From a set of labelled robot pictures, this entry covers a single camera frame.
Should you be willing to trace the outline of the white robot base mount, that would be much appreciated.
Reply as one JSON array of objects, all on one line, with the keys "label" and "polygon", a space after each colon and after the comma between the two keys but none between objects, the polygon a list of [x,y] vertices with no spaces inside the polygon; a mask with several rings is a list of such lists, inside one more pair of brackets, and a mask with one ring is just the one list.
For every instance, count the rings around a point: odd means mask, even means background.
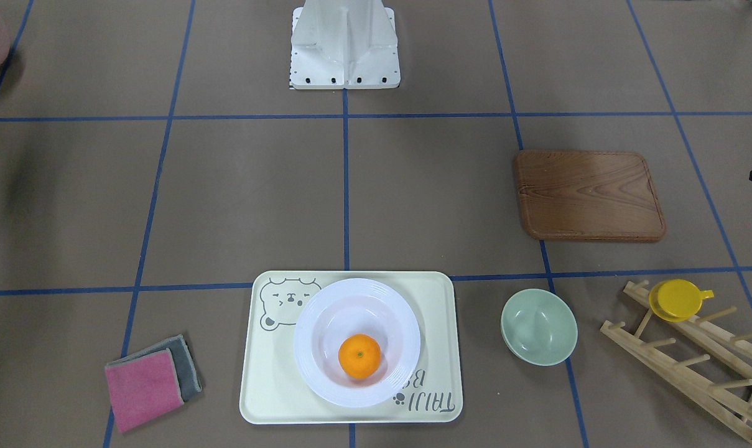
[{"label": "white robot base mount", "polygon": [[395,12],[381,1],[307,1],[292,12],[293,89],[401,84]]}]

